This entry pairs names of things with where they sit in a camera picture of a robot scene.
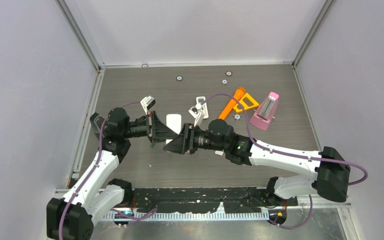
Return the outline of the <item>white grey remote control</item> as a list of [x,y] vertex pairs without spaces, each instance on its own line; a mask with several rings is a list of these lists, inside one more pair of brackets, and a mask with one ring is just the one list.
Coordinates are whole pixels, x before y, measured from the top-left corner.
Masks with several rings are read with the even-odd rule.
[[182,130],[182,116],[177,113],[173,114],[167,114],[166,115],[166,125],[169,127],[173,132],[176,133],[177,138]]

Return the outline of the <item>white battery cover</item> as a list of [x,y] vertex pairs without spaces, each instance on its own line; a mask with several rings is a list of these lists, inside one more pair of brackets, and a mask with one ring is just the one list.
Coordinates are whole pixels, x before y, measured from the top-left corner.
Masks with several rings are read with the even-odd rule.
[[223,151],[219,151],[219,150],[216,150],[214,153],[219,156],[223,156],[225,154]]

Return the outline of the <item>white beige remote control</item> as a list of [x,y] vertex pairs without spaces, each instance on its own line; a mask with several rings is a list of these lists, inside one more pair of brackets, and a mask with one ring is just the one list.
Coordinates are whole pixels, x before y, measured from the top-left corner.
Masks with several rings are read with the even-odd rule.
[[205,96],[198,96],[195,98],[195,101],[197,104],[201,105],[201,109],[203,111],[203,119],[206,120],[209,118],[209,112],[208,112],[208,107],[207,103],[205,102],[207,99]]

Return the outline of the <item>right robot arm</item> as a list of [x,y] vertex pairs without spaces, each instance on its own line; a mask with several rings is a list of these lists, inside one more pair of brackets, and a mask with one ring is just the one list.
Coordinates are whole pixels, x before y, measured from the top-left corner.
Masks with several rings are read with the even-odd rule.
[[185,123],[180,134],[163,147],[164,151],[179,155],[192,155],[199,149],[219,152],[236,165],[265,166],[295,173],[292,177],[270,178],[265,198],[271,205],[295,196],[315,194],[337,203],[347,199],[351,169],[343,159],[332,158],[339,155],[334,148],[326,147],[327,154],[324,154],[267,144],[235,133],[222,119],[211,121],[207,130]]

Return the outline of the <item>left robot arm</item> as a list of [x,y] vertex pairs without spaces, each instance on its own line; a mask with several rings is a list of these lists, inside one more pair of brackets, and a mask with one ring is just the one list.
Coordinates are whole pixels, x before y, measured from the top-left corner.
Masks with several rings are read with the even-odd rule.
[[98,138],[94,159],[63,197],[53,197],[46,206],[46,234],[53,240],[89,240],[95,225],[111,208],[128,207],[133,202],[132,184],[128,181],[113,179],[100,191],[126,157],[130,139],[146,137],[151,143],[161,143],[178,136],[155,111],[131,121],[124,108],[116,107],[107,118],[94,113],[90,122]]

